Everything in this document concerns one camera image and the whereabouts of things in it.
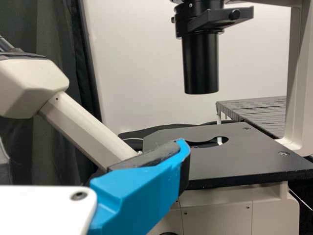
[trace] dark curtain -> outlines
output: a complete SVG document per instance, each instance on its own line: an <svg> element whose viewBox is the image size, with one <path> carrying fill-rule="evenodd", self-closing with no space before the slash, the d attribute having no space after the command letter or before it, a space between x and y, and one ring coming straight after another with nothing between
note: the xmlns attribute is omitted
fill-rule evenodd
<svg viewBox="0 0 313 235"><path fill-rule="evenodd" d="M0 34L15 47L52 60L69 78L67 93L101 120L76 0L5 0ZM40 116L0 119L0 135L14 184L81 185L96 166Z"/></svg>

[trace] black stage plate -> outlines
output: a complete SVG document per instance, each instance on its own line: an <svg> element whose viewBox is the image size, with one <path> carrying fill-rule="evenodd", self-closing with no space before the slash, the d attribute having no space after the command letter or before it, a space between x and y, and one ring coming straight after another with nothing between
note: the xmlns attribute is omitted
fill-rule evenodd
<svg viewBox="0 0 313 235"><path fill-rule="evenodd" d="M244 122L160 130L144 138L143 150L178 138L205 142L215 137L229 140L220 146L191 149L187 189L313 178L313 163Z"/></svg>

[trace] white panel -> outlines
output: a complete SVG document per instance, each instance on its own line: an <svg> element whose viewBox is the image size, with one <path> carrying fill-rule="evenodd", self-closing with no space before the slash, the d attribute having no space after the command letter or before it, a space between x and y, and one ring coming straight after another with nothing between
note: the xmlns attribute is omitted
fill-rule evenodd
<svg viewBox="0 0 313 235"><path fill-rule="evenodd" d="M251 235L251 201L182 210L184 235Z"/></svg>
<svg viewBox="0 0 313 235"><path fill-rule="evenodd" d="M288 194L287 200L253 201L252 235L298 235L299 204Z"/></svg>
<svg viewBox="0 0 313 235"><path fill-rule="evenodd" d="M102 114L116 133L215 120L217 100L285 95L290 9L255 3L255 18L219 36L220 92L186 95L169 0L84 0Z"/></svg>
<svg viewBox="0 0 313 235"><path fill-rule="evenodd" d="M71 200L77 192L87 196ZM0 187L0 234L86 234L97 196L85 187Z"/></svg>

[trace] screw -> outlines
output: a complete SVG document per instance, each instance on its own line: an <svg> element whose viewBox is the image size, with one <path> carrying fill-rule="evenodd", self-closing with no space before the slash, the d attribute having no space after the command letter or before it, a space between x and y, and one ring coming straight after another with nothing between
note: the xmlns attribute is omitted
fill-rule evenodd
<svg viewBox="0 0 313 235"><path fill-rule="evenodd" d="M80 200L83 200L85 197L87 197L87 193L77 192L77 193L73 194L70 198L73 201L80 201Z"/></svg>
<svg viewBox="0 0 313 235"><path fill-rule="evenodd" d="M280 151L280 152L278 152L278 154L279 154L280 156L289 156L289 155L290 155L289 152L285 152L285 151Z"/></svg>

